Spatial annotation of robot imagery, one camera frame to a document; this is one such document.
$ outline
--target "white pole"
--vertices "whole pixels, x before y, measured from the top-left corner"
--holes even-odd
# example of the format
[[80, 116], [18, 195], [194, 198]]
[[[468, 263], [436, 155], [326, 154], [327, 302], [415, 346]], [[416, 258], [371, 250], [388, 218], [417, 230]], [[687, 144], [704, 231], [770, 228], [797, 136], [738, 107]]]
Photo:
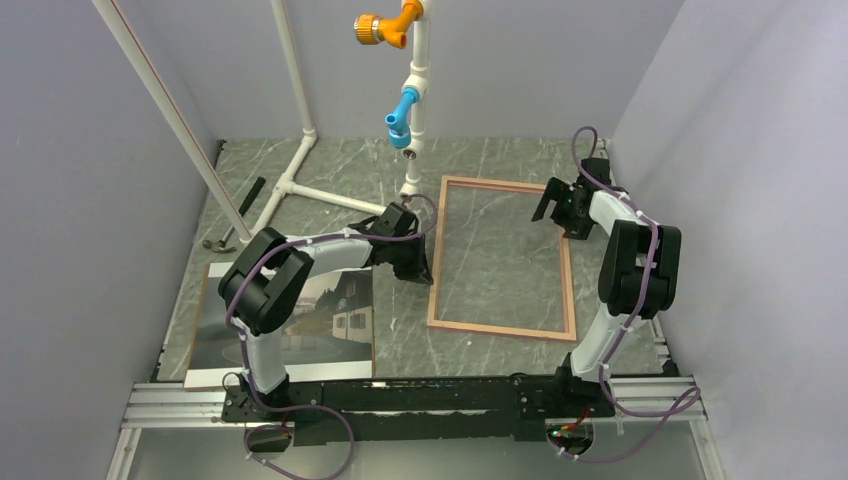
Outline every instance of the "white pole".
[[[430, 8], [431, 3], [426, 2], [424, 8]], [[427, 68], [430, 63], [430, 12], [412, 24], [412, 65], [418, 68]]]
[[177, 103], [165, 87], [165, 83], [150, 61], [150, 57], [147, 56], [147, 53], [141, 46], [129, 21], [124, 16], [120, 6], [118, 6], [117, 0], [92, 0], [92, 3], [94, 3], [97, 11], [100, 12], [100, 16], [103, 17], [106, 26], [112, 31], [112, 35], [114, 35], [115, 40], [121, 46], [127, 59], [133, 68], [135, 68], [141, 81], [144, 82], [144, 86], [147, 87], [147, 91], [150, 92], [150, 96], [153, 97], [156, 106], [159, 107], [162, 115], [165, 116], [165, 120], [168, 121], [174, 134], [179, 139], [186, 153], [188, 153], [189, 158], [194, 162], [194, 166], [200, 172], [200, 176], [203, 177], [203, 180], [209, 187], [209, 191], [212, 192], [212, 196], [215, 197], [215, 200], [221, 206], [224, 215], [233, 224], [233, 227], [235, 227], [236, 232], [238, 232], [239, 237], [243, 241], [250, 240], [251, 235], [247, 225], [245, 225], [241, 215], [238, 214], [238, 209], [233, 204], [233, 200], [227, 195], [226, 190], [224, 190], [224, 185], [215, 173], [215, 168], [206, 157], [206, 153], [200, 148], [197, 138], [188, 126], [188, 122], [183, 117], [179, 108], [177, 108]]
[[383, 205], [354, 200], [352, 198], [336, 195], [335, 193], [322, 192], [321, 190], [304, 187], [303, 185], [298, 185], [296, 183], [291, 184], [291, 193], [302, 195], [307, 198], [314, 198], [315, 200], [322, 200], [334, 205], [341, 205], [342, 207], [353, 208], [354, 210], [361, 210], [372, 215], [380, 215], [384, 210], [386, 210], [386, 207]]
[[259, 230], [268, 226], [271, 222], [271, 217], [274, 216], [274, 212], [277, 210], [280, 202], [287, 193], [291, 193], [291, 185], [294, 184], [294, 174], [297, 173], [297, 169], [300, 168], [300, 164], [303, 163], [303, 160], [306, 158], [306, 154], [309, 153], [309, 149], [312, 148], [312, 145], [315, 145], [314, 132], [312, 135], [304, 135], [303, 139], [300, 141], [300, 146], [297, 147], [297, 151], [294, 153], [294, 156], [289, 162], [289, 166], [286, 167], [286, 171], [280, 175], [280, 178], [277, 180], [277, 184], [274, 185], [274, 189], [271, 190], [271, 197], [268, 199], [268, 203], [265, 204], [265, 208], [262, 209], [262, 213], [259, 214], [259, 218], [256, 219], [256, 224], [253, 226], [254, 235]]
[[[430, 15], [432, 13], [430, 10], [432, 8], [432, 2], [425, 1], [422, 3], [424, 4], [424, 15], [412, 24], [412, 62], [409, 64], [409, 69], [410, 79], [417, 77], [422, 79], [426, 84], [430, 77]], [[423, 92], [421, 99], [412, 104], [410, 110], [409, 134], [412, 137], [412, 142], [409, 148], [402, 151], [411, 152], [411, 155], [404, 153], [404, 156], [407, 158], [407, 164], [406, 177], [400, 189], [401, 195], [421, 192], [421, 189], [418, 187], [418, 183], [421, 181], [419, 157], [424, 147], [424, 112], [427, 104], [427, 95], [429, 95], [429, 91]]]
[[297, 109], [300, 111], [300, 123], [303, 125], [303, 133], [308, 135], [315, 127], [309, 116], [309, 108], [306, 106], [306, 93], [303, 91], [303, 82], [300, 80], [300, 67], [297, 64], [297, 55], [294, 51], [294, 40], [289, 29], [289, 20], [286, 15], [285, 0], [271, 0], [274, 9], [274, 19], [277, 21], [277, 32], [280, 34], [280, 43], [283, 45], [283, 53], [286, 56], [286, 66], [289, 69], [294, 97], [297, 100]]

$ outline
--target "gray wall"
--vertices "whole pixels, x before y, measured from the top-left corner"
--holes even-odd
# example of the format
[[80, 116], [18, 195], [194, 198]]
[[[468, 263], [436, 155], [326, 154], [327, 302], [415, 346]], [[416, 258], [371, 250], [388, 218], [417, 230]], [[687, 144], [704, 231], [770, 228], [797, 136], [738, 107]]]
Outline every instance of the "gray wall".
[[0, 478], [103, 478], [204, 188], [90, 1], [4, 2], [0, 45]]
[[[219, 138], [298, 137], [268, 0], [137, 0]], [[683, 0], [434, 0], [427, 133], [562, 137], [612, 132]], [[289, 0], [318, 134], [382, 137], [411, 47], [365, 47], [364, 12], [399, 0]]]
[[613, 135], [728, 478], [845, 478], [848, 4], [688, 0]]

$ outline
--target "orange faucet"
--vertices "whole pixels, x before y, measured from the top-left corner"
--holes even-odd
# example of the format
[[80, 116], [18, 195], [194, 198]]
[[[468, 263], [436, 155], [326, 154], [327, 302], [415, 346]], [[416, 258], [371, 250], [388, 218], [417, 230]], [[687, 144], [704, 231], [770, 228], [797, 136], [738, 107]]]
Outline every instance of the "orange faucet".
[[397, 18], [380, 18], [374, 13], [363, 13], [353, 25], [356, 39], [363, 45], [377, 45], [385, 40], [395, 48], [406, 48], [406, 31], [423, 14], [424, 7], [418, 0], [404, 0]]

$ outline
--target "gray marble surface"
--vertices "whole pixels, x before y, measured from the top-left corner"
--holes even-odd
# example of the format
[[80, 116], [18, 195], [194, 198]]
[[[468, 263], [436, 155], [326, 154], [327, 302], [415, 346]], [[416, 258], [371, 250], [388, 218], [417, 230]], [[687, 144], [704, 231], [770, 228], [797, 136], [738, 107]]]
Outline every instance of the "gray marble surface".
[[[236, 203], [250, 189], [256, 176], [262, 175], [268, 180], [268, 185], [246, 215], [249, 225], [255, 222], [270, 196], [270, 187], [288, 165], [299, 143], [298, 139], [260, 139], [226, 144], [218, 172], [227, 190], [236, 198]], [[577, 173], [569, 158], [568, 140], [537, 139], [430, 139], [421, 155], [421, 168], [422, 189], [434, 199], [441, 193], [441, 177], [446, 174], [543, 184], [551, 176], [571, 181]], [[397, 151], [382, 139], [321, 139], [301, 166], [296, 181], [352, 198], [386, 204], [397, 198], [405, 170], [406, 161], [399, 158]], [[451, 285], [454, 288], [461, 286], [461, 289], [452, 294], [442, 290], [442, 308], [447, 307], [444, 318], [449, 319], [447, 316], [453, 314], [451, 308], [457, 310], [457, 316], [465, 318], [471, 318], [469, 312], [479, 309], [478, 320], [480, 315], [484, 315], [485, 321], [492, 324], [501, 322], [509, 326], [539, 328], [542, 322], [541, 327], [547, 328], [548, 322], [552, 325], [555, 319], [562, 318], [562, 301], [557, 296], [559, 294], [555, 294], [559, 286], [559, 266], [543, 265], [553, 258], [552, 248], [556, 245], [556, 237], [552, 233], [554, 226], [549, 220], [535, 224], [529, 222], [535, 207], [532, 198], [498, 200], [499, 195], [503, 194], [470, 191], [451, 197], [448, 221], [470, 221], [452, 234], [457, 238], [464, 235], [465, 243], [459, 244], [458, 250], [457, 245], [451, 247], [453, 253], [446, 249], [446, 262], [448, 257], [458, 257], [450, 264], [461, 285], [444, 282], [443, 289], [449, 289]], [[422, 203], [416, 200], [412, 207], [423, 209]], [[338, 230], [366, 216], [362, 212], [291, 196], [283, 200], [271, 225], [283, 233], [310, 235]], [[217, 238], [226, 228], [226, 219], [220, 208], [208, 197], [161, 357], [160, 380], [182, 380], [185, 377], [206, 264], [233, 261], [238, 255], [238, 252], [213, 254], [200, 246], [204, 238]], [[473, 239], [470, 239], [470, 232], [475, 232]], [[427, 254], [431, 262], [433, 245], [433, 236], [430, 235], [427, 238]], [[600, 229], [594, 229], [585, 242], [571, 242], [578, 340], [585, 335], [599, 306], [596, 282], [605, 245], [606, 235]], [[516, 246], [520, 247], [521, 255], [514, 255]], [[466, 263], [461, 264], [466, 250]], [[487, 256], [500, 260], [496, 269], [483, 268]], [[531, 262], [525, 266], [519, 258], [521, 256], [531, 256]], [[533, 261], [535, 258], [538, 258], [538, 263]], [[504, 288], [500, 285], [508, 284], [521, 285], [520, 295], [497, 294]], [[474, 300], [475, 293], [491, 300], [480, 305], [482, 302]], [[551, 373], [576, 345], [431, 329], [425, 321], [428, 298], [429, 287], [395, 280], [390, 266], [375, 268], [377, 376]], [[615, 373], [661, 371], [649, 329], [642, 329], [638, 338], [622, 349], [612, 367]]]

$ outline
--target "house in photo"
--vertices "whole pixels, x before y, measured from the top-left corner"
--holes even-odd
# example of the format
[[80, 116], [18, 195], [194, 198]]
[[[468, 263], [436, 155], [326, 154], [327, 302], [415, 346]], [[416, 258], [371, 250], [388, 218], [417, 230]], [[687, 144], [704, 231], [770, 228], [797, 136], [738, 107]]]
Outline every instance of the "house in photo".
[[370, 270], [342, 272], [334, 290], [333, 336], [361, 343], [374, 338], [373, 282]]

